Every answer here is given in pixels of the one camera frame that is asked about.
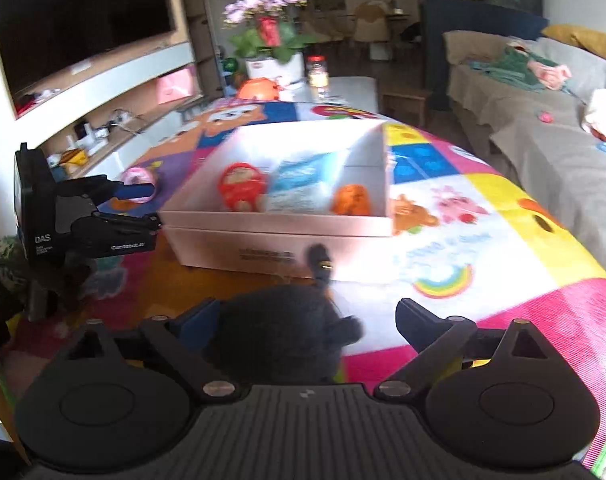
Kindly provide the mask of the grey sofa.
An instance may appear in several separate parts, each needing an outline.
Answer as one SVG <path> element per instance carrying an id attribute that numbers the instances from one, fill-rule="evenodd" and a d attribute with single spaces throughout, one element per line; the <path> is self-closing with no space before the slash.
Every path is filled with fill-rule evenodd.
<path id="1" fill-rule="evenodd" d="M 606 270 L 606 153 L 581 126 L 588 101 L 606 90 L 606 60 L 541 37 L 522 40 L 471 30 L 443 35 L 447 95 L 469 143 L 551 212 Z M 530 90 L 482 72 L 508 47 L 570 70 L 560 90 Z"/>

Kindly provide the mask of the orange bowl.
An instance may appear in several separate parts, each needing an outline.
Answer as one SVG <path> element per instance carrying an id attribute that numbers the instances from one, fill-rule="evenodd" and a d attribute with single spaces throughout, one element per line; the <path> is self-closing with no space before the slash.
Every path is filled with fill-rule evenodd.
<path id="1" fill-rule="evenodd" d="M 250 101 L 279 101 L 280 87 L 276 81 L 268 78 L 252 78 L 241 84 L 237 98 Z"/>

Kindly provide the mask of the pink round candy tin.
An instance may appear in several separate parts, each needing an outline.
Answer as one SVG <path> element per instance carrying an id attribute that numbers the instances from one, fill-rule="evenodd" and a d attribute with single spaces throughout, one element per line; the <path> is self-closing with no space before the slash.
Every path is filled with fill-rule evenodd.
<path id="1" fill-rule="evenodd" d="M 124 188 L 117 193 L 117 197 L 135 204 L 151 202 L 159 187 L 154 172 L 141 166 L 126 169 L 120 176 L 120 182 L 124 184 Z"/>

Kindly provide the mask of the television screen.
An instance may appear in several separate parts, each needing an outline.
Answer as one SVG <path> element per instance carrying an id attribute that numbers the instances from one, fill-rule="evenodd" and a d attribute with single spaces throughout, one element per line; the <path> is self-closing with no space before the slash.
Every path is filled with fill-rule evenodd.
<path id="1" fill-rule="evenodd" d="M 10 94 L 173 29 L 169 0 L 0 0 L 0 58 Z"/>

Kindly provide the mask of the purple orchid potted plant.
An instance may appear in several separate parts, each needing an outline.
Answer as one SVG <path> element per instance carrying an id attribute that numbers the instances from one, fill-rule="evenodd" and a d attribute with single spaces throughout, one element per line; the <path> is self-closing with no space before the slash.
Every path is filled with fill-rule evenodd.
<path id="1" fill-rule="evenodd" d="M 236 29 L 229 42 L 249 79 L 266 78 L 286 89 L 301 84 L 303 50 L 314 39 L 299 31 L 294 18 L 306 5 L 307 0 L 236 0 L 225 6 L 224 25 Z"/>

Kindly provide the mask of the mustard yellow cushion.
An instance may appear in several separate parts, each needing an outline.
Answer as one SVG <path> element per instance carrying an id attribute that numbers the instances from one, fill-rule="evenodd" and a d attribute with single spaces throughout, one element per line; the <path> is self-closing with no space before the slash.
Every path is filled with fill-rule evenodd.
<path id="1" fill-rule="evenodd" d="M 545 27 L 542 35 L 562 44 L 581 48 L 606 60 L 606 32 L 578 25 L 555 24 Z"/>

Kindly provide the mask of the pink cardboard box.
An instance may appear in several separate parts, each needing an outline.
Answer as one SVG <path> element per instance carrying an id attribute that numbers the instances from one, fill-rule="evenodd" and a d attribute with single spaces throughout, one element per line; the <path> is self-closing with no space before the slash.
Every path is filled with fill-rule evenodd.
<path id="1" fill-rule="evenodd" d="M 306 276 L 321 245 L 339 281 L 383 273 L 393 231 L 384 126 L 346 119 L 237 128 L 160 211 L 177 259 Z"/>

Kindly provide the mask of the black plush toy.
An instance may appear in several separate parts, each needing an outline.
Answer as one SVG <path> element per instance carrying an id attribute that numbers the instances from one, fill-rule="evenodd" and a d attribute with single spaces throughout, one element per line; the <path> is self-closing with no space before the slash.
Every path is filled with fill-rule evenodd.
<path id="1" fill-rule="evenodd" d="M 329 295 L 332 261 L 323 244 L 306 252 L 311 284 L 281 284 L 226 300 L 219 307 L 205 359 L 236 382 L 331 384 L 342 351 L 364 335 Z"/>

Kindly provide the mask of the teal cloth on sofa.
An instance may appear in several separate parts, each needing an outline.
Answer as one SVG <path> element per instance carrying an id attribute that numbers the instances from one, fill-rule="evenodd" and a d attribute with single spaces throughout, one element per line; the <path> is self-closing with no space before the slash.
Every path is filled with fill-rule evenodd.
<path id="1" fill-rule="evenodd" d="M 506 47 L 497 60 L 469 61 L 468 65 L 503 84 L 528 91 L 559 91 L 569 79 L 565 65 L 558 65 L 529 50 L 512 46 Z"/>

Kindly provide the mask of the red cartoon figure toy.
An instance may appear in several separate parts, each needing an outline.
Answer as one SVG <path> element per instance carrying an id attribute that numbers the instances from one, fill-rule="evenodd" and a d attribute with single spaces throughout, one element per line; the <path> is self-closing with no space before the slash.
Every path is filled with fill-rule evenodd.
<path id="1" fill-rule="evenodd" d="M 231 211 L 260 212 L 264 210 L 268 188 L 267 175 L 247 162 L 228 166 L 218 181 L 218 192 Z"/>

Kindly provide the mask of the white tv cabinet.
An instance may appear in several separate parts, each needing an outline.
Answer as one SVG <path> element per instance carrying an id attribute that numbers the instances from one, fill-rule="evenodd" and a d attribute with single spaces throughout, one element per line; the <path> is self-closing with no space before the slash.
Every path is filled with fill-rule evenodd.
<path id="1" fill-rule="evenodd" d="M 187 98 L 161 103 L 158 80 L 195 64 L 191 44 L 182 42 L 156 50 L 94 75 L 55 94 L 4 127 L 7 146 L 0 154 L 0 168 L 10 172 L 14 152 L 21 143 L 38 148 L 79 119 L 101 125 L 113 110 L 134 115 L 129 128 L 138 130 L 187 103 Z"/>

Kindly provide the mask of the glass jar red lid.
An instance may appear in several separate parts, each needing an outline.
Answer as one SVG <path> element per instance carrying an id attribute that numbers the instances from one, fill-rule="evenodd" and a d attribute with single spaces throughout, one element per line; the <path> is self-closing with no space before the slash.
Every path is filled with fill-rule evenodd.
<path id="1" fill-rule="evenodd" d="M 307 58 L 307 78 L 309 86 L 315 91 L 326 91 L 329 87 L 327 62 L 324 55 L 310 55 Z"/>

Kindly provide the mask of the dark blue cabinet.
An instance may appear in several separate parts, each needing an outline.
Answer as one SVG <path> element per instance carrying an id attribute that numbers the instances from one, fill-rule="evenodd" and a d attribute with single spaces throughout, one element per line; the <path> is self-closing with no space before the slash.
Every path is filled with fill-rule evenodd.
<path id="1" fill-rule="evenodd" d="M 445 32 L 471 30 L 534 40 L 548 25 L 546 18 L 522 10 L 518 3 L 501 2 L 507 0 L 420 0 L 422 82 L 433 110 L 449 109 Z"/>

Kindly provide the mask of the blue white snack bag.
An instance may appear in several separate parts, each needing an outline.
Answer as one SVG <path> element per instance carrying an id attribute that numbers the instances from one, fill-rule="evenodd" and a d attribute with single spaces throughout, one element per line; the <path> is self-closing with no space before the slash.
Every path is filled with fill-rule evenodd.
<path id="1" fill-rule="evenodd" d="M 283 162 L 269 175 L 265 210 L 324 214 L 339 170 L 335 153 Z"/>

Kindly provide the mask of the orange ball toy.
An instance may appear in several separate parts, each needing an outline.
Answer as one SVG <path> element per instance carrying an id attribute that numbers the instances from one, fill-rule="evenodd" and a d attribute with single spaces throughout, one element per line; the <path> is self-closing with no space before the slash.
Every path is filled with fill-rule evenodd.
<path id="1" fill-rule="evenodd" d="M 366 186 L 346 184 L 333 194 L 331 211 L 339 216 L 369 216 L 371 206 Z"/>

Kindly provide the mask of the small wooden stool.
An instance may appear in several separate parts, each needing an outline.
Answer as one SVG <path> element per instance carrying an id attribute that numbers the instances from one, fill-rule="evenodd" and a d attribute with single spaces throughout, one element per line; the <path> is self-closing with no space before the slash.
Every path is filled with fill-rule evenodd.
<path id="1" fill-rule="evenodd" d="M 393 88 L 380 91 L 380 107 L 384 115 L 413 115 L 419 127 L 427 125 L 431 93 L 423 89 Z"/>

